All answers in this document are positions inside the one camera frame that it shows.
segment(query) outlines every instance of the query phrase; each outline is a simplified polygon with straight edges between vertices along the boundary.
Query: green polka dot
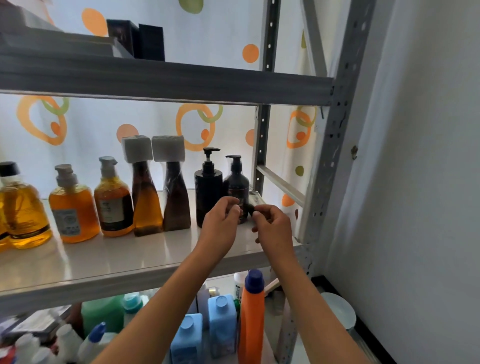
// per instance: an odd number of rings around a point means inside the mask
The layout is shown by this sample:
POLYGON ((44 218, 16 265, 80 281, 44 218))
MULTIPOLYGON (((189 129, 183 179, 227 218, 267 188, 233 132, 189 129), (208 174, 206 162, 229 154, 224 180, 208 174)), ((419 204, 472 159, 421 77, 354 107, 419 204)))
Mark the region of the green polka dot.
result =
POLYGON ((179 4, 190 14, 198 14, 204 8, 204 0, 179 0, 179 4))
POLYGON ((297 174, 297 176, 303 176, 303 166, 297 166, 295 168, 295 173, 297 174))
POLYGON ((305 42, 305 32, 302 31, 301 33, 301 47, 305 49, 307 47, 307 42, 305 42))

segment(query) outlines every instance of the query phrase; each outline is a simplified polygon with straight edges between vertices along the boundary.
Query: white wall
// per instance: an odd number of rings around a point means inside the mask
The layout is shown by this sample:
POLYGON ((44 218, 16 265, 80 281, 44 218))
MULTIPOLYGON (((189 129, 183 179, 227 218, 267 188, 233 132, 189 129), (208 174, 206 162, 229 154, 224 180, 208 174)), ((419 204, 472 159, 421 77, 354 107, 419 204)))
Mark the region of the white wall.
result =
POLYGON ((479 13, 396 1, 328 255, 400 364, 480 362, 479 13))

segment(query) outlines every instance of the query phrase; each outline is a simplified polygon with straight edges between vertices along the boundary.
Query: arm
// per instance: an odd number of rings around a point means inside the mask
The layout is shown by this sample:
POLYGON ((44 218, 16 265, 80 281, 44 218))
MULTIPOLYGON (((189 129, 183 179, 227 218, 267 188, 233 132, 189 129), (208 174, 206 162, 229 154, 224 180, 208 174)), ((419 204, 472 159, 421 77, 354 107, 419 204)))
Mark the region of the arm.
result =
POLYGON ((163 360, 198 290, 232 247, 240 216, 238 202, 234 197, 222 197, 206 214, 194 250, 93 364, 163 360))
POLYGON ((310 362, 369 363, 298 263, 288 216, 272 205, 255 210, 252 231, 282 285, 310 362))

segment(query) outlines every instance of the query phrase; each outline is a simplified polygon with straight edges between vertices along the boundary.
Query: blue bottle cap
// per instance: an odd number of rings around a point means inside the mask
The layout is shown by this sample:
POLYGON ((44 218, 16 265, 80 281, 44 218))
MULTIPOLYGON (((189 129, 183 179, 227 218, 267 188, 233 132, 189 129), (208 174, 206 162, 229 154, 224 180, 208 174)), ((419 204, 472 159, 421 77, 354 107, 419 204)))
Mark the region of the blue bottle cap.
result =
POLYGON ((245 289, 249 293, 257 294, 264 290, 265 282, 262 272, 258 269, 251 269, 248 271, 247 278, 245 278, 245 289))
POLYGON ((105 334, 106 329, 107 324, 105 322, 101 322, 93 328, 90 334, 88 334, 88 340, 90 342, 100 342, 100 340, 102 340, 103 334, 105 334))
POLYGON ((123 296, 121 304, 128 313, 136 313, 144 305, 139 292, 127 293, 123 296))
POLYGON ((180 328, 182 330, 188 330, 193 327, 193 317, 190 315, 186 315, 183 321, 180 324, 180 328))
POLYGON ((225 296, 218 296, 215 301, 215 306, 218 311, 225 311, 228 300, 225 296))

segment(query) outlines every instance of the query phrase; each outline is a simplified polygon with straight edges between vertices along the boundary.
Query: metal shelving unit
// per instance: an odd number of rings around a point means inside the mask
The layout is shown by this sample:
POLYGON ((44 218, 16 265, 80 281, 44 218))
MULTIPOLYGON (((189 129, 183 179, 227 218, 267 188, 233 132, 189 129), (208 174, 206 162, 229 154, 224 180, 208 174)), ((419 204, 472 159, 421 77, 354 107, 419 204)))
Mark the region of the metal shelving unit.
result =
MULTIPOLYGON (((262 72, 1 47, 0 93, 258 105, 252 184, 261 194, 266 177, 303 207, 298 237, 301 244, 296 249, 302 266, 310 274, 315 264, 313 248, 318 243, 328 208, 375 0, 351 0, 334 78, 326 77, 314 1, 300 2, 307 51, 315 76, 273 72, 281 4, 280 0, 264 0, 262 72), (324 139, 317 138, 306 195, 266 166, 271 104, 330 106, 324 139)), ((239 228, 234 248, 212 276, 269 265, 261 247, 255 246, 253 234, 245 229, 248 229, 246 224, 239 228)), ((191 251, 197 234, 193 223, 191 230, 162 234, 164 241, 160 245, 149 242, 148 237, 127 237, 128 242, 116 239, 113 249, 113 243, 98 237, 96 240, 101 242, 64 247, 57 238, 55 244, 46 244, 31 252, 7 252, 0 257, 4 272, 0 282, 0 312, 45 308, 124 293, 133 288, 161 286, 191 251), (93 264, 93 269, 82 268, 87 263, 93 264), (37 274, 28 273, 31 269, 27 267, 36 267, 37 274)), ((279 363, 290 363, 297 332, 288 302, 283 320, 276 359, 279 363)))

